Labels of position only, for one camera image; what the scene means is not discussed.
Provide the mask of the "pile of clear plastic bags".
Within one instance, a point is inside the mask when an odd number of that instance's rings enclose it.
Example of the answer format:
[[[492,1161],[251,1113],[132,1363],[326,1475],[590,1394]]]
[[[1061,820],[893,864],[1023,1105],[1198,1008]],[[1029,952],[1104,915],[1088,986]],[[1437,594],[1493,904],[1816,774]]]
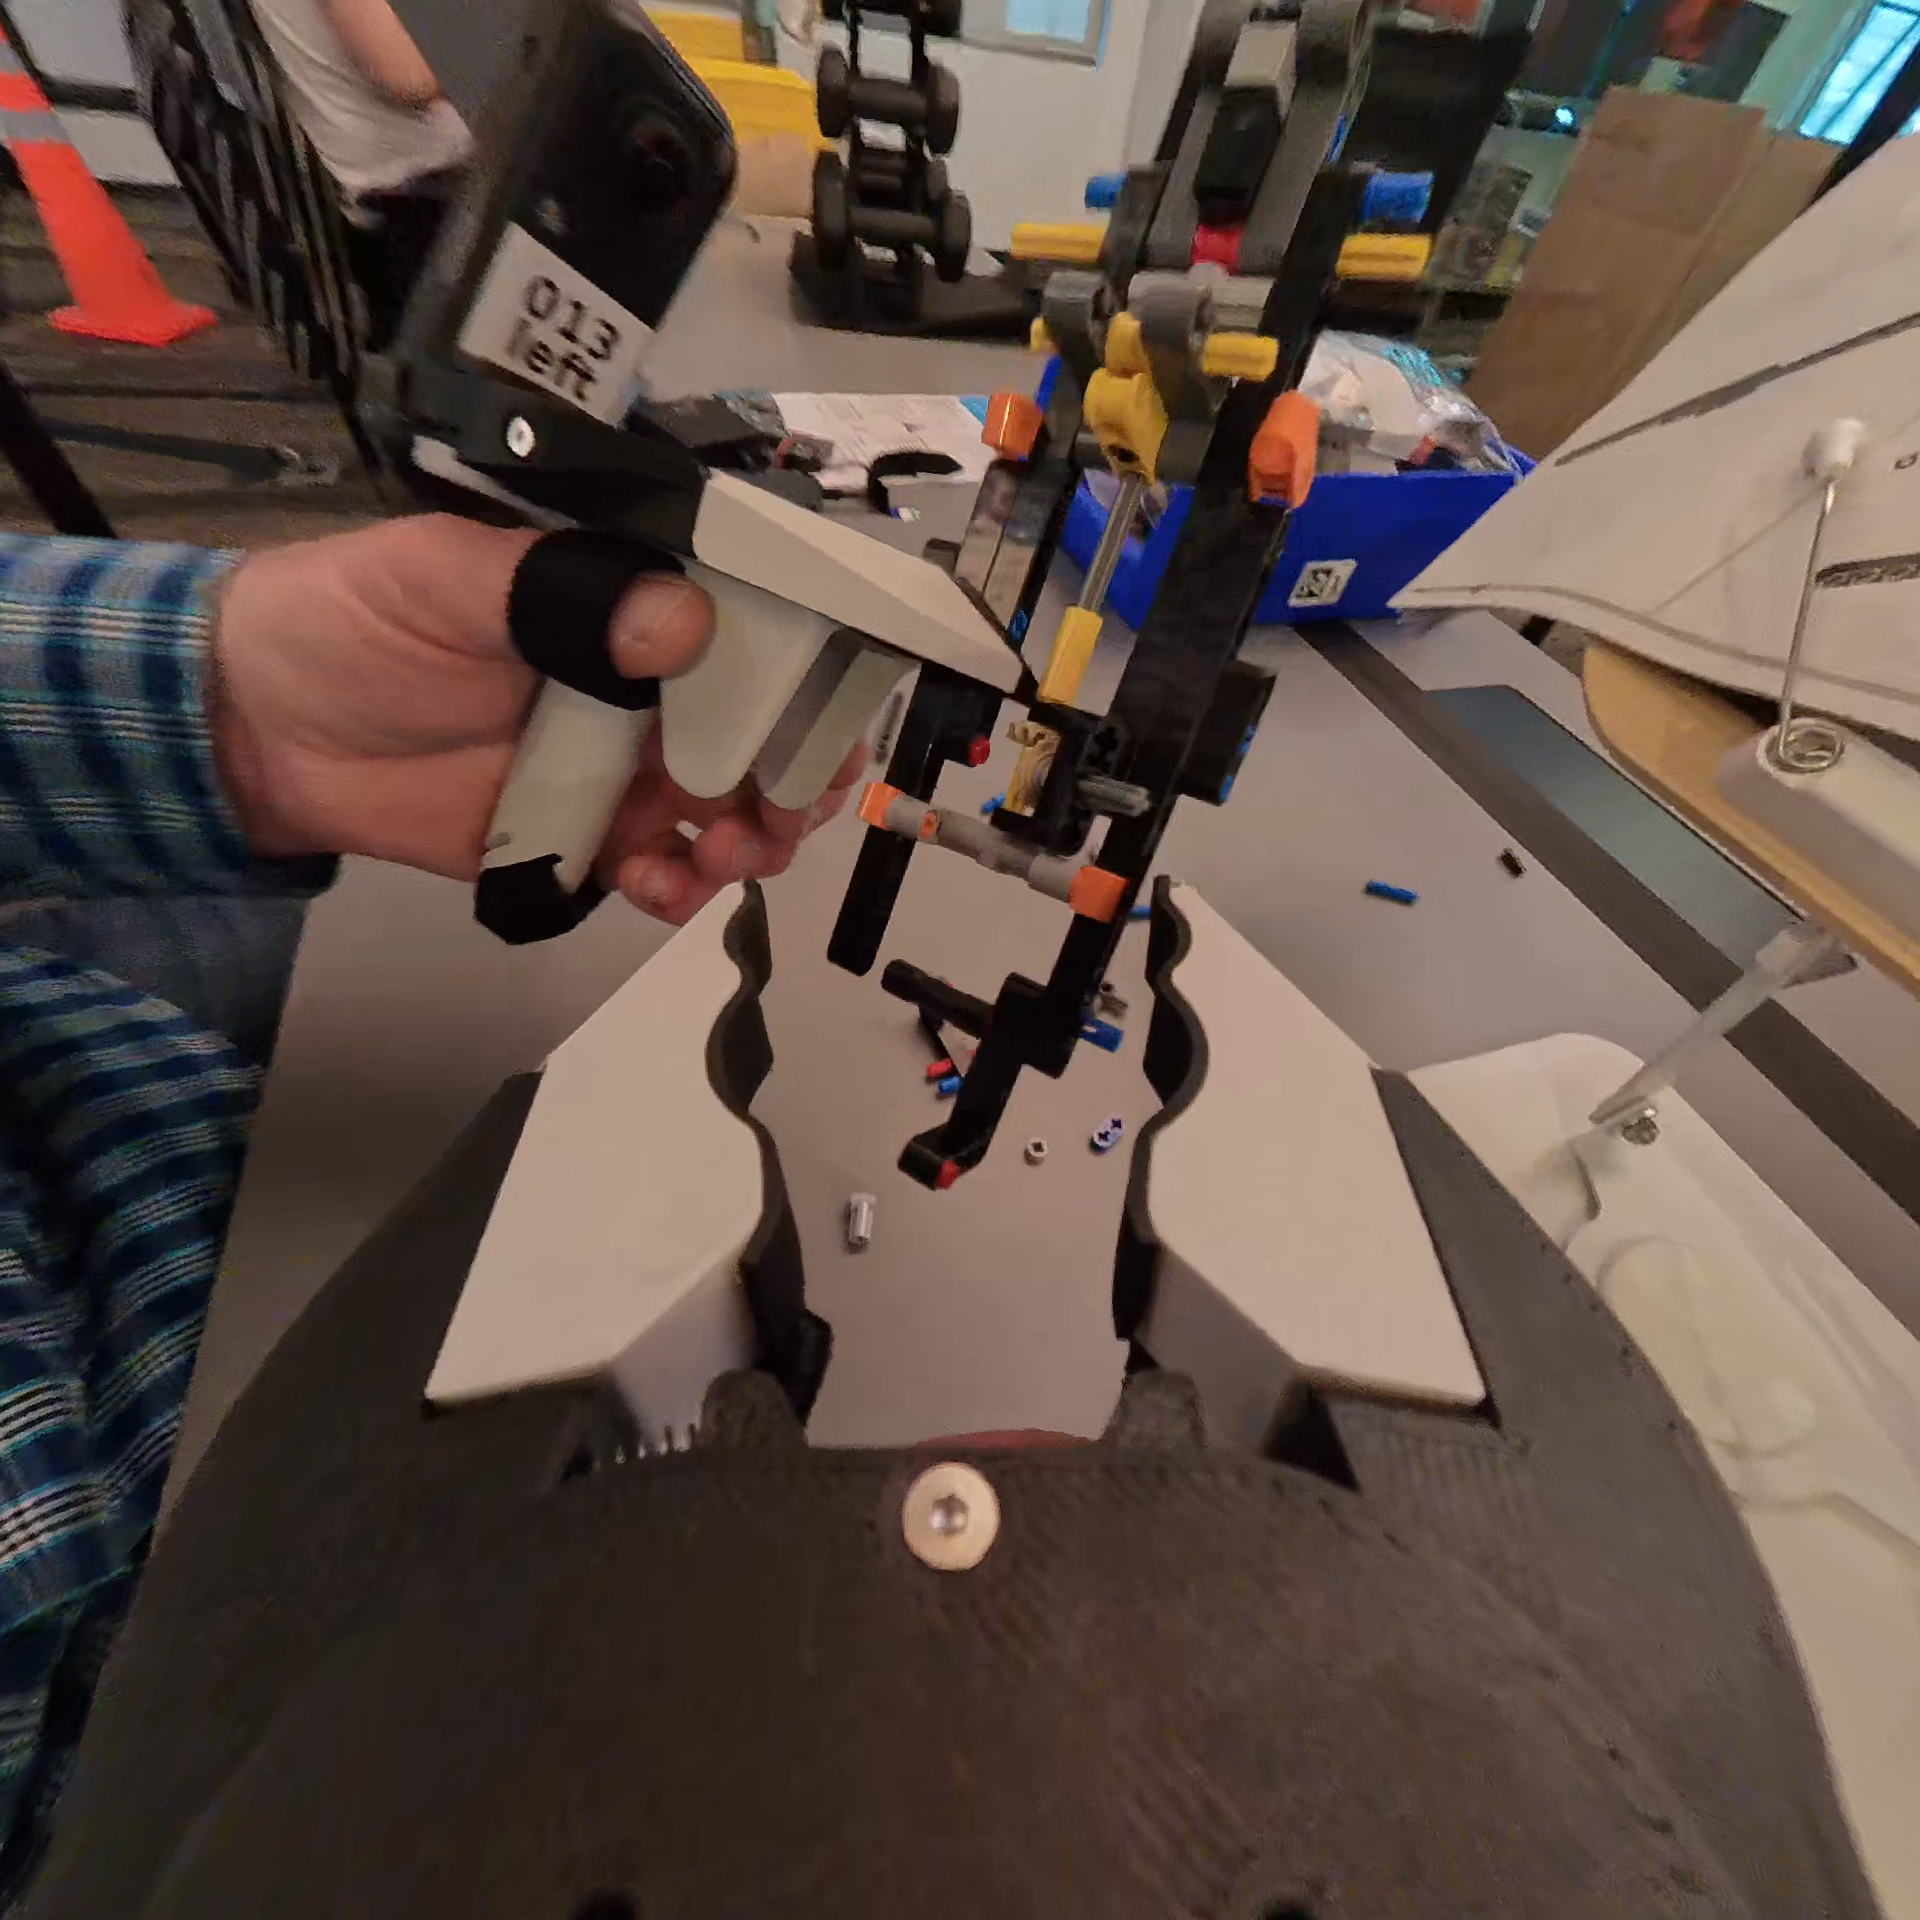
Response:
[[[1530,459],[1412,343],[1327,329],[1302,394],[1319,415],[1319,458],[1333,474],[1493,474],[1522,479]]]

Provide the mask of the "page holder clip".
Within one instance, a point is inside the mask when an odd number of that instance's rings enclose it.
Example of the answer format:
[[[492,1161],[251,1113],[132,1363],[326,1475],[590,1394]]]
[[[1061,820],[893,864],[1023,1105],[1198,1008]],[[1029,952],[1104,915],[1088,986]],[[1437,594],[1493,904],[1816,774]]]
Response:
[[[1813,530],[1807,539],[1807,563],[1804,584],[1796,594],[1791,616],[1791,633],[1782,662],[1782,683],[1774,729],[1762,740],[1767,764],[1789,777],[1813,777],[1830,770],[1842,758],[1844,740],[1835,722],[1821,718],[1806,718],[1800,714],[1799,688],[1804,679],[1807,652],[1807,625],[1816,587],[1820,555],[1827,537],[1827,527],[1834,515],[1835,494],[1842,480],[1856,467],[1866,447],[1866,423],[1853,417],[1837,417],[1827,420],[1807,441],[1804,451],[1804,471],[1814,492]]]

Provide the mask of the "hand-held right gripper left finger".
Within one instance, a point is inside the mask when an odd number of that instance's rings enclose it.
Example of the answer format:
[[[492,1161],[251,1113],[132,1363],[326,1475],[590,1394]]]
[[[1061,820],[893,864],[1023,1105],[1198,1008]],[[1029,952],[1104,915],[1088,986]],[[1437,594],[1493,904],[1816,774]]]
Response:
[[[704,1427],[709,1385],[758,1372],[810,1423],[832,1330],[751,1113],[774,1063],[770,979],[747,881],[548,1054],[426,1384],[432,1408],[598,1385],[635,1427]]]

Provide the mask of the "lego instruction booklet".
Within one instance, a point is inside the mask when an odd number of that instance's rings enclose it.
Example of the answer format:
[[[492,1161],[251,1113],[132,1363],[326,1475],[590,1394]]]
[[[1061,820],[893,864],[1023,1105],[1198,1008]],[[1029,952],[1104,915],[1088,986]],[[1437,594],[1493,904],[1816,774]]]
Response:
[[[1917,136],[1767,244],[1395,610],[1564,620],[1755,699],[1917,736]]]

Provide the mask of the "black lego chassis assembly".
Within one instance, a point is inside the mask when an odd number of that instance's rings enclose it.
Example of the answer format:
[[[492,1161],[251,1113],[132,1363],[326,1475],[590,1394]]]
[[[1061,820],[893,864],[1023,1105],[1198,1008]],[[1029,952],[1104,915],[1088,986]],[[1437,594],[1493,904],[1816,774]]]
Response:
[[[1268,678],[1240,646],[1314,479],[1302,394],[1382,169],[1351,154],[1382,6],[1204,6],[1157,155],[1099,231],[1042,242],[1035,401],[997,401],[997,462],[952,572],[1015,650],[1015,692],[926,665],[828,947],[863,976],[910,857],[942,848],[1062,898],[1045,980],[979,999],[893,961],[879,986],[976,1040],[943,1115],[898,1167],[951,1188],[989,1153],[1023,1071],[1061,1078],[1179,801],[1221,804]]]

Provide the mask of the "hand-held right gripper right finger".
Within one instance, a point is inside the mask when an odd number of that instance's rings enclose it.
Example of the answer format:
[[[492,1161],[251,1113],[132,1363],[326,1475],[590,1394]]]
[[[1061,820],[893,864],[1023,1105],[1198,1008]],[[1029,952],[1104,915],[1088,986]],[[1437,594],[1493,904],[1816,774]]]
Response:
[[[1154,883],[1112,1320],[1210,1420],[1307,1387],[1467,1410],[1486,1387],[1370,1054],[1190,884]]]

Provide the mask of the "rack of black dumbbells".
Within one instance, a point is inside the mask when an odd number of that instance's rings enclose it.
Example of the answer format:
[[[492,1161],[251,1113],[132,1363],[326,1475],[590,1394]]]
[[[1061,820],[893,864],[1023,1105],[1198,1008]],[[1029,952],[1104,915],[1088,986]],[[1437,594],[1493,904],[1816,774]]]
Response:
[[[822,146],[788,252],[800,316],[883,338],[1019,346],[1032,319],[1023,272],[974,268],[972,204],[946,164],[962,91],[933,44],[957,41],[965,6],[828,3],[822,22]]]

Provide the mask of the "brown cardboard box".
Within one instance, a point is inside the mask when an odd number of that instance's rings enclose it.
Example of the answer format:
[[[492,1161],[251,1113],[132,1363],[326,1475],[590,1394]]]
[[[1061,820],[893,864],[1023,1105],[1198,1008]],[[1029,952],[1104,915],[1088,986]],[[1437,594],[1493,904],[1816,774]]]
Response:
[[[1543,459],[1814,200],[1835,158],[1758,107],[1608,89],[1467,395]]]

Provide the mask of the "blue bin with marker label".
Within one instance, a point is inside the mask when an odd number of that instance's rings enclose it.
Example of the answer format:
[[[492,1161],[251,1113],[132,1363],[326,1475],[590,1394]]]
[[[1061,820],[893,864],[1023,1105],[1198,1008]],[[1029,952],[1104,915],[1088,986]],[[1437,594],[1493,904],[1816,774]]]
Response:
[[[1395,618],[1397,594],[1533,467],[1530,456],[1500,444],[1487,471],[1428,462],[1403,471],[1333,471],[1317,479],[1287,527],[1254,625]],[[1159,492],[1166,498],[1146,498],[1143,530],[1128,536],[1107,594],[1107,610],[1133,631],[1154,604],[1194,504],[1190,487]],[[1110,500],[1092,475],[1085,479],[1062,523],[1062,552],[1071,564],[1092,560],[1108,515]]]

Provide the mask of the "yellow storage bin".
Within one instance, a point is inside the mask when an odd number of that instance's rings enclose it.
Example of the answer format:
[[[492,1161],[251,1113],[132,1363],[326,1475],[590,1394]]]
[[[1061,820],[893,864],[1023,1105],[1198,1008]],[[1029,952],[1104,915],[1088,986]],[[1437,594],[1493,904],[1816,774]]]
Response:
[[[828,146],[818,128],[814,86],[776,59],[751,56],[750,25],[736,9],[659,3],[642,9],[719,103],[738,138],[791,138],[806,154]]]

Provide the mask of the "white paper sheet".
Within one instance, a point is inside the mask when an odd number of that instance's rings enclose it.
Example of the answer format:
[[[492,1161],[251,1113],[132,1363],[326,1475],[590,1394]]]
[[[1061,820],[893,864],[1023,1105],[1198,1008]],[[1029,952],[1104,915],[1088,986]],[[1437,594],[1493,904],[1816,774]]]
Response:
[[[987,401],[946,394],[776,392],[772,404],[791,438],[828,449],[821,479],[862,475],[890,452],[933,452],[980,475],[992,451],[980,440]]]

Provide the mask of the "person's left hand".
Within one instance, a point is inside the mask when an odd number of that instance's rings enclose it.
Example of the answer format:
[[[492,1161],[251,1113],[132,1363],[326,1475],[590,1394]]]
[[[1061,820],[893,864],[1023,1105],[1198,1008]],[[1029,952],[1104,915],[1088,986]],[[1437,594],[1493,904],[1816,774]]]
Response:
[[[509,636],[512,577],[538,543],[448,515],[386,519],[253,553],[207,643],[207,736],[235,820],[262,857],[374,857],[474,881],[538,675]],[[671,679],[707,652],[712,606],[642,574],[607,612],[602,654]],[[848,801],[860,740],[805,809],[751,783],[695,801],[648,739],[595,859],[638,912],[686,923],[736,881],[782,875]]]

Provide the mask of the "white book stand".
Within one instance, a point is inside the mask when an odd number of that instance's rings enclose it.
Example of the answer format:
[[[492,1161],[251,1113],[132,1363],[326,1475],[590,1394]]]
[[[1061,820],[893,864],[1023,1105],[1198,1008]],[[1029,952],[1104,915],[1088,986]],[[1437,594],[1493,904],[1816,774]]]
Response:
[[[1732,1044],[1915,1214],[1915,1120],[1781,1008],[1872,962],[1915,986],[1915,770],[1863,731],[1764,727],[1598,647],[1626,768],[1501,686],[1423,696],[1480,804],[1565,836],[1565,888],[1690,1019],[1647,1063],[1587,1036],[1415,1083],[1613,1308],[1760,1550],[1885,1916],[1915,1916],[1915,1330],[1682,1098]]]

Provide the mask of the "orange traffic cone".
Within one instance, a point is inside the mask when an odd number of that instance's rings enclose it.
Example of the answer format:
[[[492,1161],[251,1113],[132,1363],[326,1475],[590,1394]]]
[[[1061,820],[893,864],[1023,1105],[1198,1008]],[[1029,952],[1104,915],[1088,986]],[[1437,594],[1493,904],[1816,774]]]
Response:
[[[162,283],[10,28],[2,31],[2,140],[69,292],[69,302],[47,316],[55,329],[164,350],[218,327],[207,306],[182,302]]]

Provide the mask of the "black oblong object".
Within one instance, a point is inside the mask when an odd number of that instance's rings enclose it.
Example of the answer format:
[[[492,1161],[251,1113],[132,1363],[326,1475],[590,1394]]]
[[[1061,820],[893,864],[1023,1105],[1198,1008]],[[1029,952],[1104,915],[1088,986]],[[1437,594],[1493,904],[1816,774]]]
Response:
[[[935,522],[965,506],[972,474],[935,449],[890,449],[862,474],[866,511],[890,522]]]

